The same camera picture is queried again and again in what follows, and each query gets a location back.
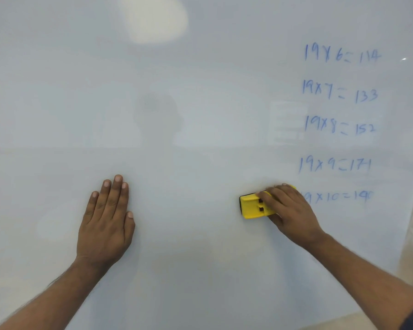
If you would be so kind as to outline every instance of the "person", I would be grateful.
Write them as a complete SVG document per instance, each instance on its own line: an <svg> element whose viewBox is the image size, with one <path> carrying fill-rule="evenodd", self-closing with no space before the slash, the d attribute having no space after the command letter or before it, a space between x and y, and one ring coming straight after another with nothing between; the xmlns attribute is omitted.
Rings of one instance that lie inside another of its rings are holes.
<svg viewBox="0 0 413 330"><path fill-rule="evenodd" d="M320 227L304 197L288 184L258 193L275 210L270 220L312 254L344 286L378 329L413 329L413 287L339 244ZM78 233L77 256L42 294L15 312L0 330L63 330L95 285L132 242L128 183L116 175L92 192Z"/></svg>

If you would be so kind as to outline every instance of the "yellow eraser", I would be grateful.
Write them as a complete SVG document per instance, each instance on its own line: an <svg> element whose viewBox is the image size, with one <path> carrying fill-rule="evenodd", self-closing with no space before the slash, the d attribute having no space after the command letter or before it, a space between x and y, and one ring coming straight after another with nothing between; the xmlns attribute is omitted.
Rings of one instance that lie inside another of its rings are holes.
<svg viewBox="0 0 413 330"><path fill-rule="evenodd" d="M262 216L275 214L275 211L268 208L263 200L253 194L247 194L240 197L240 210L245 219L255 219Z"/></svg>

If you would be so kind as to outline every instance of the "whiteboard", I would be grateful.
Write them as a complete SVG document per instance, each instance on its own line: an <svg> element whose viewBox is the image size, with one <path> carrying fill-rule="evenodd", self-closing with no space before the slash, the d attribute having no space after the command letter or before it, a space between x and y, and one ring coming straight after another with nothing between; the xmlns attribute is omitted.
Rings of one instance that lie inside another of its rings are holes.
<svg viewBox="0 0 413 330"><path fill-rule="evenodd" d="M413 0L0 0L0 320L122 174L130 249L69 329L298 329L358 310L238 197L295 185L394 272L413 205Z"/></svg>

